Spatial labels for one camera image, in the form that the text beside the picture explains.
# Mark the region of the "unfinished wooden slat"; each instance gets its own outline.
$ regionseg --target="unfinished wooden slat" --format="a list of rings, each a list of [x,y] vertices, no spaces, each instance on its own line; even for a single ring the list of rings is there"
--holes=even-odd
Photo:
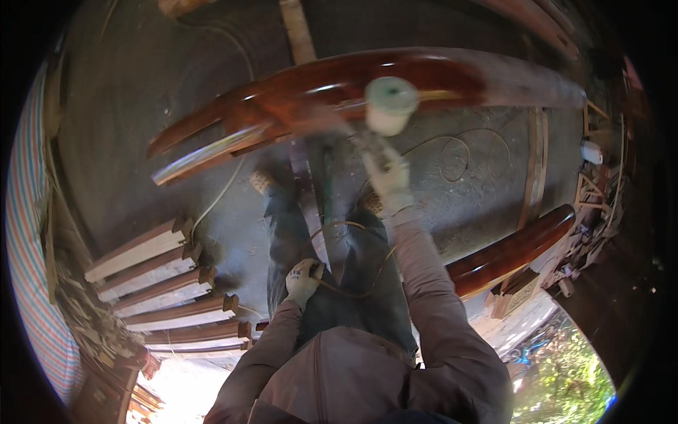
[[[214,298],[181,305],[161,311],[147,312],[123,320],[129,331],[169,330],[225,321],[238,311],[238,296]]]
[[[252,324],[229,322],[205,328],[187,327],[154,332],[146,337],[148,350],[212,349],[232,345],[240,346],[252,339]]]
[[[202,296],[214,287],[215,275],[216,270],[213,267],[194,269],[177,275],[119,301],[113,305],[113,313],[125,318]]]
[[[85,280],[94,282],[176,249],[187,241],[193,227],[191,219],[173,219],[140,235],[104,255],[85,271]]]
[[[163,359],[221,359],[221,358],[240,358],[247,350],[242,350],[240,346],[221,347],[217,349],[194,349],[186,351],[153,351],[153,356],[159,360]]]
[[[202,247],[185,245],[163,253],[119,273],[97,289],[102,302],[110,302],[126,294],[137,292],[153,284],[189,272],[197,266]]]
[[[194,350],[194,349],[214,349],[217,347],[229,347],[229,346],[240,346],[243,342],[247,341],[245,337],[224,337],[222,339],[215,340],[205,340],[205,341],[195,341],[189,343],[175,343],[172,339],[165,341],[164,343],[159,343],[157,345],[146,345],[146,348],[150,351],[155,350]]]
[[[146,336],[146,344],[166,343],[167,335],[177,343],[216,340],[224,337],[252,337],[252,324],[230,320],[223,324],[205,327],[184,327],[168,331],[153,332]]]

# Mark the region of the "concrete floor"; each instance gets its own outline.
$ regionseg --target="concrete floor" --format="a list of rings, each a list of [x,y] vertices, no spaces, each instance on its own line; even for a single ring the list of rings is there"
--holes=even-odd
[[[529,57],[566,75],[584,74],[571,66],[565,69],[541,41],[468,1],[323,1],[304,6],[318,57],[439,45]],[[154,171],[211,141],[209,134],[170,154],[145,159],[149,140],[163,128],[250,80],[243,55],[224,32],[242,45],[257,78],[292,65],[275,0],[218,1],[183,17],[182,23],[162,15],[155,0],[121,1],[102,35],[107,14],[103,3],[86,1],[68,28],[68,98],[58,142],[75,207],[98,254],[177,215],[197,217],[233,173],[237,161],[171,187],[153,184]],[[581,112],[547,113],[549,160],[542,212],[573,201],[581,163]],[[502,142],[487,132],[459,136],[479,128],[499,132],[510,158]],[[416,113],[391,142],[406,152],[443,135],[459,136],[471,152],[462,180],[451,184],[439,175],[439,161],[448,178],[463,170],[466,151],[458,142],[444,157],[447,140],[428,143],[407,158],[424,225],[443,259],[452,261],[516,229],[527,174],[527,109]],[[332,216],[341,219],[353,207],[365,171],[350,143],[330,137],[310,143],[314,151],[321,144],[334,146]],[[262,199],[247,181],[259,163],[274,167],[286,184],[290,181],[285,145],[249,154],[228,193],[201,223],[196,240],[204,246],[203,259],[217,266],[219,290],[237,293],[242,305],[265,316],[268,240]],[[501,177],[491,178],[488,167]],[[342,257],[342,231],[330,238],[337,246],[333,261]]]

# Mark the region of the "gloved hand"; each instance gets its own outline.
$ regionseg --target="gloved hand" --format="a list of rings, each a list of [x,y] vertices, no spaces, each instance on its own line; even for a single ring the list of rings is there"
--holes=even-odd
[[[310,272],[313,265],[318,265],[318,268],[311,275]],[[304,259],[297,265],[294,265],[294,268],[285,278],[285,285],[289,293],[285,300],[295,301],[301,310],[304,311],[306,309],[306,302],[308,302],[318,288],[320,284],[318,280],[323,277],[324,271],[325,264],[312,258]]]
[[[391,215],[414,205],[410,193],[410,165],[381,136],[373,135],[371,149],[362,149],[361,156],[370,182]],[[386,161],[386,169],[380,162]]]

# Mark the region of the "tree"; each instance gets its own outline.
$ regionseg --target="tree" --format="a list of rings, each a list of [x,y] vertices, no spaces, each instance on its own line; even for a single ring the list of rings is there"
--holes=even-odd
[[[524,378],[518,388],[513,423],[594,423],[600,419],[615,394],[614,387],[589,342],[569,320],[530,360],[538,374]]]

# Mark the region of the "paint cup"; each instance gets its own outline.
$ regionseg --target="paint cup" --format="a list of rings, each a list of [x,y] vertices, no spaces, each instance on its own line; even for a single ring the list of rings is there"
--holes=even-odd
[[[595,144],[593,141],[582,140],[582,158],[587,160],[594,165],[600,165],[603,163],[603,152],[600,149],[600,146]]]
[[[402,78],[381,77],[367,85],[365,101],[367,126],[389,137],[405,128],[410,115],[419,107],[419,92]]]

